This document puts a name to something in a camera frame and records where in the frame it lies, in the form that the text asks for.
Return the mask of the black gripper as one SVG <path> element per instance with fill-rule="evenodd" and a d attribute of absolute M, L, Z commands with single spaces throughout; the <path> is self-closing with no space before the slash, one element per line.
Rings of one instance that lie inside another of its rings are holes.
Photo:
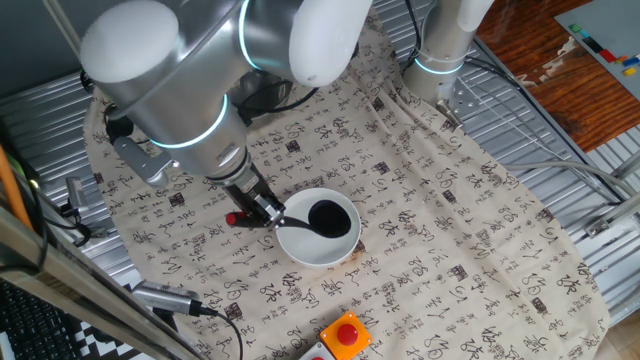
<path fill-rule="evenodd" d="M 223 188 L 252 222 L 262 221 L 271 230 L 283 222 L 285 206 L 274 196 L 256 167 L 245 169 L 232 181 L 225 182 Z"/>

